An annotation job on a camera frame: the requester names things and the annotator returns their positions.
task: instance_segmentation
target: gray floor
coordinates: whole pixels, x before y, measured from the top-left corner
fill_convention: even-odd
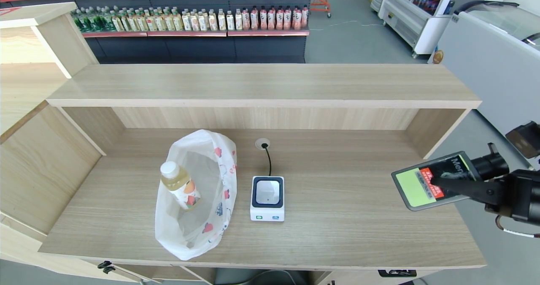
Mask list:
[[[411,48],[371,12],[367,0],[330,0],[332,18],[313,12],[310,19],[305,60],[325,63],[413,63]],[[476,112],[469,114],[437,149],[434,157],[466,150],[471,157],[487,154],[486,143],[497,144],[511,169],[526,167],[524,161],[502,139],[501,135]],[[425,277],[429,285],[505,285],[537,284],[535,276],[540,264],[540,244],[533,239],[499,231],[494,215],[484,212],[483,206],[473,201],[456,204],[465,223],[484,254],[488,266],[480,269],[446,270]],[[538,231],[534,227],[505,220],[505,226],[517,231]],[[216,283],[241,282],[257,271],[220,269]],[[259,285],[287,284],[282,273],[267,275]],[[299,275],[295,275],[302,285]],[[0,261],[0,285],[125,285],[123,282],[101,281],[52,273],[48,270]],[[165,282],[165,285],[192,285],[190,282]]]

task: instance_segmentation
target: counter top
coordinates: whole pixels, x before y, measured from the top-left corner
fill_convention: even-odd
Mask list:
[[[238,195],[219,245],[182,262],[155,239],[159,166],[189,129],[126,129],[100,159],[40,252],[163,266],[373,269],[471,268],[486,263],[453,204],[411,212],[390,173],[421,161],[404,131],[218,130],[237,145]],[[285,177],[283,223],[249,219],[256,149],[272,141]]]
[[[17,128],[39,112],[44,100],[66,77],[54,63],[1,64],[2,137],[4,142]]]
[[[89,65],[52,106],[476,108],[480,99],[441,65]]]
[[[10,27],[33,27],[43,24],[77,8],[75,2],[40,4],[13,8],[0,16],[0,29]]]

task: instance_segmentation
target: bottle cap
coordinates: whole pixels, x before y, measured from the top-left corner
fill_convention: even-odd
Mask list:
[[[159,171],[162,172],[163,177],[167,179],[173,179],[180,174],[180,166],[176,162],[164,162],[159,168]]]

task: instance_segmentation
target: cabinet handle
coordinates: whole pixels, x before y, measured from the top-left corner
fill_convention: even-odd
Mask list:
[[[416,277],[416,270],[398,270],[392,269],[388,270],[379,270],[378,275],[381,277]]]

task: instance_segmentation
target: white plastic bag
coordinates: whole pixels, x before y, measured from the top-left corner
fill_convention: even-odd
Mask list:
[[[183,210],[163,183],[156,204],[156,239],[186,261],[216,247],[229,225],[237,195],[236,145],[208,130],[191,133],[170,147],[167,161],[186,168],[201,199]]]

